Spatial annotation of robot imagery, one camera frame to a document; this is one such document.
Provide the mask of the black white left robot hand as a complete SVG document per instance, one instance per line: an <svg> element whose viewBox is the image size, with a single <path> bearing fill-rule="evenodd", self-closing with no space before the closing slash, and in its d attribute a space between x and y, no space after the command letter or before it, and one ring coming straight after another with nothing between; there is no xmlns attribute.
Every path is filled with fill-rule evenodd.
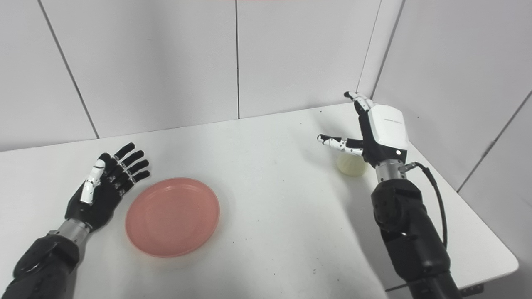
<svg viewBox="0 0 532 299"><path fill-rule="evenodd" d="M81 186L69 200L65 220L76 220L90 232L105 226L122 198L138 182L150 176L149 161L130 142L115 154L102 153Z"/></svg>

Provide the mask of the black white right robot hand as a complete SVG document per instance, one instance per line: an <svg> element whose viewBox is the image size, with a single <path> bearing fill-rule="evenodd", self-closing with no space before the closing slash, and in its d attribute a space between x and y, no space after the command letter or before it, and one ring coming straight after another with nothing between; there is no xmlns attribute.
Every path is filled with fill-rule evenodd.
<svg viewBox="0 0 532 299"><path fill-rule="evenodd" d="M409 139L403 113L389 105L376 104L358 92L346 91L344 96L354 103L362 138L319 134L317 141L346 154L363 157L373 168L387 160L405 164Z"/></svg>

